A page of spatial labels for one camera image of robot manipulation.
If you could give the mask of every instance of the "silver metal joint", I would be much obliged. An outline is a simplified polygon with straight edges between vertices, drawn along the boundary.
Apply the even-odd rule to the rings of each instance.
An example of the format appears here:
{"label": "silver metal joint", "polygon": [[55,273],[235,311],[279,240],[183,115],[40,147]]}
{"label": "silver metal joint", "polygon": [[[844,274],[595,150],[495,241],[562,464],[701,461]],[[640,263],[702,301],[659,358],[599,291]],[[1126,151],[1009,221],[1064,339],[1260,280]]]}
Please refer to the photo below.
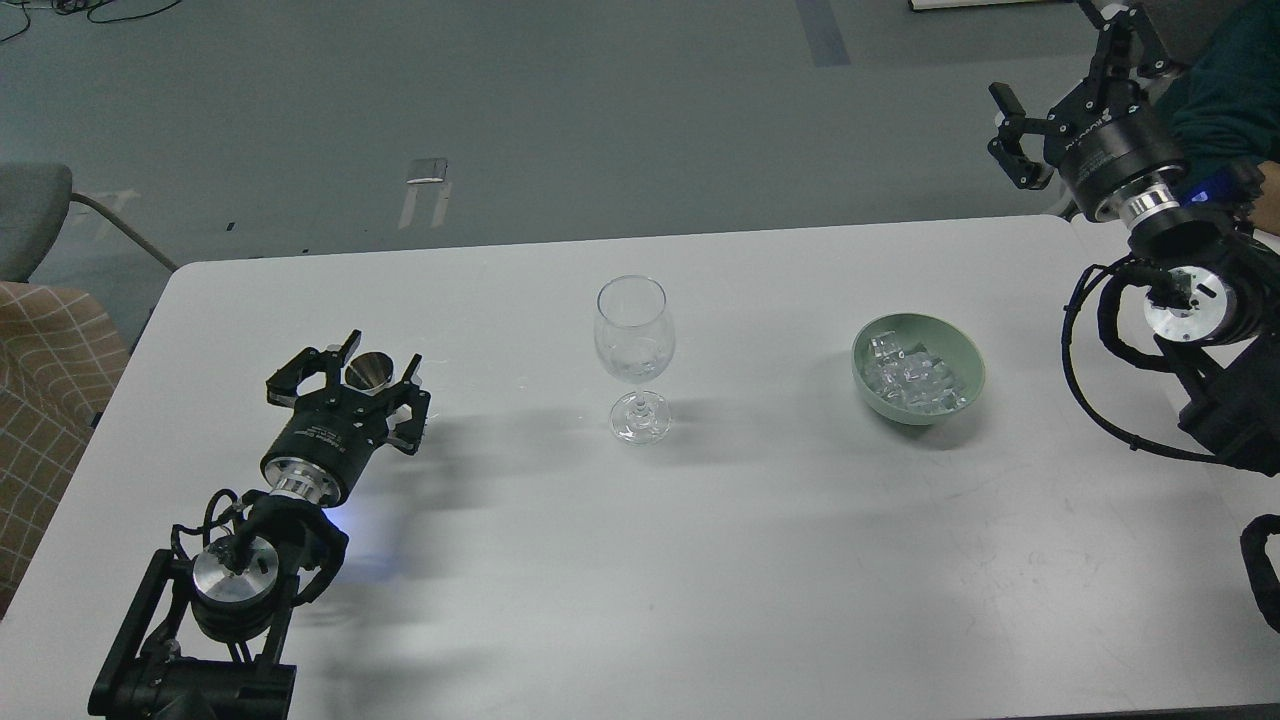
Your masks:
{"label": "silver metal joint", "polygon": [[1235,291],[1204,268],[1184,265],[1174,268],[1172,274],[1187,288],[1190,309],[1162,307],[1148,297],[1143,307],[1147,324],[1156,334],[1172,342],[1216,340],[1235,319]]}
{"label": "silver metal joint", "polygon": [[1124,220],[1124,225],[1133,231],[1148,218],[1180,208],[1174,191],[1164,179],[1166,173],[1176,172],[1180,172],[1178,167],[1166,165],[1129,182],[1103,200],[1094,215],[1098,220]]}
{"label": "silver metal joint", "polygon": [[1174,191],[1169,190],[1167,184],[1157,182],[1151,184],[1144,192],[1126,199],[1120,205],[1119,211],[1124,225],[1133,229],[1147,218],[1171,208],[1180,208],[1178,199],[1174,197]]}
{"label": "silver metal joint", "polygon": [[230,569],[230,536],[209,543],[204,552],[196,556],[191,568],[191,580],[205,598],[236,605],[260,598],[271,592],[280,573],[280,556],[275,547],[260,537],[250,542],[248,565],[243,573]]}
{"label": "silver metal joint", "polygon": [[271,486],[270,495],[305,500],[320,507],[342,501],[342,491],[333,475],[301,457],[276,457],[262,469],[262,477]]}

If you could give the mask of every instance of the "gray chair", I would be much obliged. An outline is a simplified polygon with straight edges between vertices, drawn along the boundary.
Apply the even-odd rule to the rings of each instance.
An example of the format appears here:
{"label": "gray chair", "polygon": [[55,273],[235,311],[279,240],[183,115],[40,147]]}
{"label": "gray chair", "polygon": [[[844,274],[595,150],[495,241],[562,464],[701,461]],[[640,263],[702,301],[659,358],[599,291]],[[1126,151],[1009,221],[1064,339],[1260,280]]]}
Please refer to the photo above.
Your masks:
{"label": "gray chair", "polygon": [[161,265],[178,265],[110,208],[72,190],[72,170],[56,163],[0,163],[0,281],[27,282],[58,240],[72,201],[92,208]]}

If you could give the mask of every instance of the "black cable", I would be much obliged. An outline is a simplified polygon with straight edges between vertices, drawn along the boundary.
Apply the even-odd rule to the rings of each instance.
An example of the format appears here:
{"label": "black cable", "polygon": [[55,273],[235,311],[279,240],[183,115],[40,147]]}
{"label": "black cable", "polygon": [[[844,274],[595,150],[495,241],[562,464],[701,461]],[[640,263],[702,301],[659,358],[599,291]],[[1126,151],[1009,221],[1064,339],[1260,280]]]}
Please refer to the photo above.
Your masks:
{"label": "black cable", "polygon": [[[1071,361],[1071,333],[1075,328],[1075,319],[1084,307],[1084,301],[1088,300],[1089,295],[1098,287],[1098,284],[1101,284],[1107,277],[1115,275],[1117,270],[1133,261],[1134,258],[1132,255],[1126,255],[1108,266],[1088,266],[1080,275],[1080,279],[1075,283],[1075,291],[1071,292],[1070,301],[1062,307],[1066,311],[1066,316],[1062,319],[1062,374],[1066,377],[1066,386],[1071,391],[1071,397],[1075,398],[1075,402],[1082,410],[1084,410],[1084,414],[1088,415],[1091,420],[1116,439],[1128,445],[1129,450],[1142,450],[1151,452],[1152,455],[1169,457],[1171,460],[1190,460],[1194,462],[1226,465],[1226,462],[1222,462],[1212,455],[1192,452],[1180,447],[1158,443],[1120,428],[1094,410],[1093,406],[1089,405],[1089,401],[1085,400],[1084,391],[1080,389],[1080,382],[1075,377],[1075,368]],[[1100,272],[1100,274],[1097,277],[1092,277],[1094,272]]]}
{"label": "black cable", "polygon": [[141,15],[128,15],[128,17],[124,17],[124,18],[109,18],[109,19],[105,19],[105,20],[95,20],[93,19],[93,10],[97,10],[102,5],[110,5],[115,0],[102,0],[97,5],[93,5],[92,8],[90,8],[84,13],[84,17],[88,18],[88,22],[91,22],[91,23],[93,23],[96,26],[105,26],[105,24],[111,24],[111,23],[123,23],[123,22],[128,22],[128,20],[141,20],[142,18],[150,18],[151,15],[159,15],[160,13],[168,10],[169,8],[173,8],[174,5],[182,3],[182,0],[173,0],[173,3],[169,3],[164,8],[160,8],[159,10],[151,10],[150,13],[142,13]]}
{"label": "black cable", "polygon": [[31,29],[31,10],[27,9],[27,1],[22,0],[22,1],[18,1],[18,3],[6,3],[6,5],[9,5],[10,8],[19,8],[19,9],[22,9],[23,17],[27,18],[27,24],[22,26],[22,29],[19,29],[18,32],[15,32],[13,35],[6,35],[3,40],[0,40],[0,42],[8,42],[10,40],[13,40],[14,37],[18,37],[19,35],[22,35],[22,33],[27,32],[28,29]]}
{"label": "black cable", "polygon": [[215,492],[214,497],[209,498],[209,503],[205,505],[205,519],[202,520],[204,524],[201,525],[201,529],[204,530],[204,533],[201,533],[200,536],[200,539],[204,543],[201,547],[209,547],[209,543],[212,542],[212,538],[210,538],[209,536],[210,530],[212,530],[218,525],[224,524],[224,523],[216,523],[216,524],[214,523],[214,510],[218,507],[218,501],[224,497],[232,501],[230,509],[233,510],[236,509],[236,503],[239,501],[239,497],[234,492],[227,488]]}
{"label": "black cable", "polygon": [[1120,338],[1120,328],[1117,323],[1120,319],[1120,301],[1124,297],[1124,291],[1129,287],[1140,287],[1138,284],[1140,281],[1135,277],[1139,273],[1132,272],[1135,266],[1137,265],[1134,264],[1126,264],[1119,268],[1111,282],[1102,288],[1102,295],[1098,296],[1098,338],[1102,341],[1102,346],[1106,347],[1111,355],[1115,355],[1139,370],[1172,373],[1172,365],[1164,355],[1147,355]]}
{"label": "black cable", "polygon": [[[232,506],[228,507],[227,510],[223,510],[221,514],[218,515],[218,518],[212,518],[214,507],[216,506],[218,500],[221,497],[232,498]],[[234,492],[223,488],[215,492],[214,497],[209,500],[209,505],[205,506],[204,523],[198,528],[188,528],[187,525],[177,523],[173,525],[173,528],[169,530],[169,548],[180,560],[191,560],[191,557],[187,555],[186,548],[182,547],[180,536],[200,536],[200,539],[205,541],[205,544],[201,546],[201,550],[204,550],[205,547],[209,547],[210,530],[225,525],[228,523],[230,523],[233,527],[239,527],[239,524],[243,521],[244,521],[244,514],[242,511],[242,505],[239,503],[239,498],[236,496]]]}

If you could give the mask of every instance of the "person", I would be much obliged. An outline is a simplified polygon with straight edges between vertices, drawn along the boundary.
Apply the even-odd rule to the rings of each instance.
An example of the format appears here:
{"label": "person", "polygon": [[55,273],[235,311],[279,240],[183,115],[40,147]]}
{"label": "person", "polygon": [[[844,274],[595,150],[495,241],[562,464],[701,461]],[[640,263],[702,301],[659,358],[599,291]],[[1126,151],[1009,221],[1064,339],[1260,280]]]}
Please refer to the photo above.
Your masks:
{"label": "person", "polygon": [[1280,0],[1252,0],[1156,101],[1188,161],[1179,195],[1236,158],[1262,170],[1253,224],[1280,234]]}

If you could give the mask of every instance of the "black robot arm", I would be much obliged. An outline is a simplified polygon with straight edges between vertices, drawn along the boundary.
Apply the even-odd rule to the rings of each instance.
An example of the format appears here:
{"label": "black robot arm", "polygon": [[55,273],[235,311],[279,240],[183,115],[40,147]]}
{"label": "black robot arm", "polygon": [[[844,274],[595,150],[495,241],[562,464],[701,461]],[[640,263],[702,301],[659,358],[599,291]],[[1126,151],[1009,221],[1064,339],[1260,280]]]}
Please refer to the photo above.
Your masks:
{"label": "black robot arm", "polygon": [[[293,415],[262,459],[269,491],[238,497],[218,491],[196,528],[174,525],[156,551],[90,694],[90,715],[111,720],[284,720],[297,669],[282,665],[293,609],[316,600],[346,557],[348,537],[325,515],[344,502],[374,450],[417,451],[430,393],[415,355],[392,382],[380,352],[352,357],[355,331],[340,346],[302,350],[268,380],[268,402]],[[346,369],[346,383],[343,370]],[[298,396],[324,373],[325,386]],[[230,506],[214,515],[219,500]],[[223,537],[210,541],[221,528]],[[180,536],[202,538],[193,559]],[[317,573],[306,587],[301,570]],[[169,609],[151,625],[169,591]],[[178,629],[191,612],[200,630],[224,643],[230,661],[182,655]],[[253,655],[248,641],[266,634]]]}

